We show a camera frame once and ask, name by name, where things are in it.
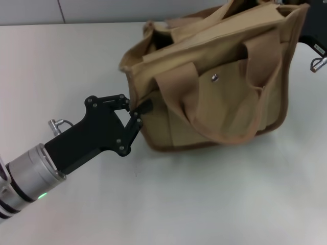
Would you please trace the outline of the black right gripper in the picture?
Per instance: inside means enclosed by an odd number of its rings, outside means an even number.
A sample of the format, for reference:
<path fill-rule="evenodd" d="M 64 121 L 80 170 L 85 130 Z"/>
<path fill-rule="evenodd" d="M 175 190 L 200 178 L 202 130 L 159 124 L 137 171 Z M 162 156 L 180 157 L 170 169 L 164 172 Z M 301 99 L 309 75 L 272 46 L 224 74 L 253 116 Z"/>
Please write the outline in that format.
<path fill-rule="evenodd" d="M 300 42 L 308 45 L 321 57 L 326 57 L 326 1 L 308 1 L 310 7 L 307 11 L 303 25 Z"/>

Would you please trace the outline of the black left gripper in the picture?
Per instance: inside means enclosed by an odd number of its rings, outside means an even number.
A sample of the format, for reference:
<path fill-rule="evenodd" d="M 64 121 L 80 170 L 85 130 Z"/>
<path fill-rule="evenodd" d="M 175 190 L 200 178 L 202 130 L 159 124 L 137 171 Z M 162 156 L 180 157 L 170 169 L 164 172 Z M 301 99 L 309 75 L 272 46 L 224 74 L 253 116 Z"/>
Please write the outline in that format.
<path fill-rule="evenodd" d="M 124 127 L 115 111 L 129 112 L 129 104 L 123 94 L 85 99 L 83 119 L 44 145 L 55 167 L 68 175 L 103 151 L 127 156 L 143 127 L 141 116 L 153 110 L 151 99 L 145 100 L 130 112 Z"/>

